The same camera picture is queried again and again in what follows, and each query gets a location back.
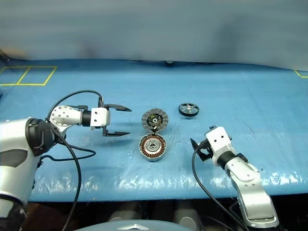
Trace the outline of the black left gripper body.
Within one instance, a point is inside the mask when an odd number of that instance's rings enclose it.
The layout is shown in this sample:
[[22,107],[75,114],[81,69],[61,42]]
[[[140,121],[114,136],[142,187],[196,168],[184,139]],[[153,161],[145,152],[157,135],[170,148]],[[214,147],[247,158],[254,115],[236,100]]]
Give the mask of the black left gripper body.
[[98,124],[103,129],[103,136],[107,136],[107,127],[111,123],[111,112],[108,109],[108,104],[97,108]]

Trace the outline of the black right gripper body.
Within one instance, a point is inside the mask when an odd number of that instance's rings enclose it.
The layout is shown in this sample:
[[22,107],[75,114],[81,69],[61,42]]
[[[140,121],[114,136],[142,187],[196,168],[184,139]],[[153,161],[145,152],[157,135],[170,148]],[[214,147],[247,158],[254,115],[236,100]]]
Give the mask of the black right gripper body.
[[200,151],[205,153],[205,161],[213,157],[213,151],[208,139],[201,141],[198,145],[200,146]]

